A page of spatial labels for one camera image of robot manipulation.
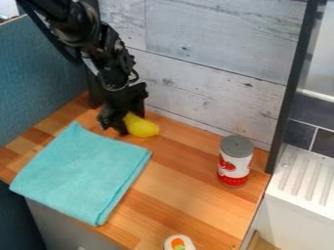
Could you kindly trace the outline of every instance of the silver can lid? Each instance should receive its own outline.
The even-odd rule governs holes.
[[[221,150],[232,157],[247,157],[253,153],[253,143],[241,136],[229,136],[222,139]]]

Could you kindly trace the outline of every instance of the black frame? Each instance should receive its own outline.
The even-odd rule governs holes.
[[[322,15],[320,15],[318,12],[318,8],[325,6],[326,3],[327,0],[309,0],[307,3],[295,57],[287,81],[285,95],[278,116],[278,121],[271,144],[271,152],[266,167],[266,173],[271,175],[274,171],[279,155],[285,148],[285,144],[283,143],[283,136],[297,88],[301,86],[303,87],[304,85],[304,82],[302,81],[305,80],[303,79],[305,70],[303,72],[303,69],[306,64],[309,65],[307,63],[307,54],[310,53],[310,42],[313,36],[313,32],[318,32],[318,30],[313,30],[313,28],[315,26],[316,20],[319,19],[319,17],[322,17]]]

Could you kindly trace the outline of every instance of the can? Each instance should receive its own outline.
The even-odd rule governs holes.
[[[241,136],[222,139],[218,163],[218,178],[228,187],[240,188],[248,180],[254,146]]]

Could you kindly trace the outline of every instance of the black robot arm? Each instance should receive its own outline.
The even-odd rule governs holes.
[[[96,75],[104,98],[98,115],[102,128],[112,127],[121,135],[128,134],[123,117],[129,111],[145,116],[146,83],[137,83],[134,57],[119,34],[101,21],[98,0],[17,2],[60,53],[73,63],[85,63]],[[67,48],[73,48],[76,54]]]

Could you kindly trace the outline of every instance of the teal towel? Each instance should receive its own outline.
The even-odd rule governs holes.
[[[150,156],[147,149],[73,122],[21,170],[10,189],[92,226],[103,225]]]

